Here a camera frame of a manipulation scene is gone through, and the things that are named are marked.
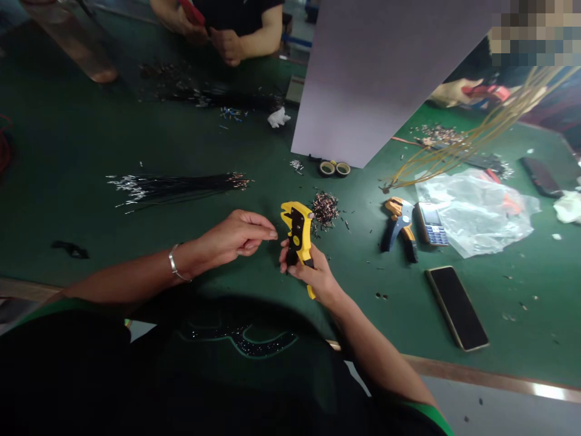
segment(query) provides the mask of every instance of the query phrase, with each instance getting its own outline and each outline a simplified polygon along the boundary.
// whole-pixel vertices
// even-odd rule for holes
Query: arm
[[[329,269],[325,255],[312,245],[310,254],[315,269],[300,263],[288,266],[288,240],[284,240],[281,245],[283,250],[279,259],[280,272],[285,273],[288,270],[290,275],[313,287],[317,300],[333,315],[367,376],[378,386],[410,401],[438,408],[436,400],[419,375],[341,289]]]
[[[233,30],[210,28],[212,44],[227,65],[236,67],[244,59],[271,55],[278,50],[283,34],[283,6],[264,11],[261,18],[262,28],[245,36],[238,36]]]
[[[149,0],[149,3],[159,21],[172,32],[183,35],[190,44],[203,45],[208,40],[204,26],[190,23],[177,0]]]
[[[178,272],[189,280],[238,256],[251,256],[263,240],[276,238],[275,227],[265,217],[237,210],[200,238],[177,247],[173,256]],[[167,249],[96,272],[47,303],[80,298],[127,315],[163,290],[183,283],[172,273],[168,256]]]

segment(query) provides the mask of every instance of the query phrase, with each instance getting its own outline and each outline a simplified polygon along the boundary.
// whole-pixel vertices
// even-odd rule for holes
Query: electrical tape roll
[[[351,172],[351,167],[345,162],[338,162],[336,165],[337,176],[347,177]]]
[[[319,174],[323,177],[330,177],[335,174],[335,166],[328,160],[324,160],[319,164]]]

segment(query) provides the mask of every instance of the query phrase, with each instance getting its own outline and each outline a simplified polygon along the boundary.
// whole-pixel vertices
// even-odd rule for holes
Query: green shirt
[[[130,343],[83,300],[45,306],[0,337],[7,428],[84,431],[451,435],[439,412],[351,377],[295,314],[197,301]]]

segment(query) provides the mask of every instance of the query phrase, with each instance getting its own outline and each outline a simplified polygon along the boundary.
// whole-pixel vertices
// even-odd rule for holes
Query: clear plastic bag
[[[502,251],[533,232],[530,216],[539,200],[493,182],[484,171],[470,168],[441,174],[416,184],[420,201],[438,205],[450,245],[463,258]]]

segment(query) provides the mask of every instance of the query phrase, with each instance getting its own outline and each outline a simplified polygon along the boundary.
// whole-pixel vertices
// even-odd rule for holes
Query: bangle
[[[177,270],[176,267],[176,263],[174,262],[174,250],[179,246],[180,244],[175,244],[174,247],[171,249],[171,251],[169,252],[169,262],[171,264],[171,272],[174,274],[174,276],[179,277],[180,279],[182,279],[184,282],[188,282],[191,283],[193,279],[186,279],[185,277],[183,277]]]

